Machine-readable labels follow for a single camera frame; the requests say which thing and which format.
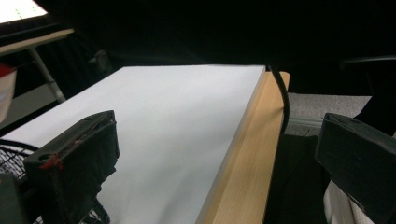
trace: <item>black fabric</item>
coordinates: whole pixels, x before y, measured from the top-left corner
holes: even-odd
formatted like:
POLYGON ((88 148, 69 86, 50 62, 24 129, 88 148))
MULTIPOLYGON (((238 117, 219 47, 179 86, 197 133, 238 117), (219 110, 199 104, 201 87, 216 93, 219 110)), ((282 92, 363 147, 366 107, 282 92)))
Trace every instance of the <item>black fabric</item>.
POLYGON ((396 70, 384 78, 379 90, 355 119, 393 136, 396 132, 396 70))
POLYGON ((264 224, 327 223, 323 194, 330 177, 315 161, 317 141, 317 136, 280 136, 264 224))
POLYGON ((396 52, 375 0, 36 0, 125 64, 298 64, 396 52))

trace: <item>white surface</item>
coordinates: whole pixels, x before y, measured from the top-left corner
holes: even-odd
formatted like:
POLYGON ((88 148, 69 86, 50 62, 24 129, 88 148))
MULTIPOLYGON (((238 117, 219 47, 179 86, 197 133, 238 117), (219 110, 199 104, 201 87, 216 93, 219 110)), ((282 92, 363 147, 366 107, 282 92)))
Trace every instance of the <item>white surface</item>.
POLYGON ((42 147, 114 110, 120 158, 98 195, 112 223, 194 223, 262 69, 123 68, 4 138, 42 147))
POLYGON ((323 202, 329 224, 374 224, 332 181, 323 202))
POLYGON ((0 23, 45 15, 47 12, 33 0, 1 0, 0 23))

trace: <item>wooden table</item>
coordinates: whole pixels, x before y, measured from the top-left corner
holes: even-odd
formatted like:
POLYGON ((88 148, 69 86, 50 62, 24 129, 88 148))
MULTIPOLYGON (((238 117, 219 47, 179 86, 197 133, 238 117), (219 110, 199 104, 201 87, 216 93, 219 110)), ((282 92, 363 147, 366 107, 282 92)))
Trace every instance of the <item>wooden table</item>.
POLYGON ((283 111, 263 66, 125 67, 4 138, 42 147, 110 109, 112 223, 262 223, 283 111))

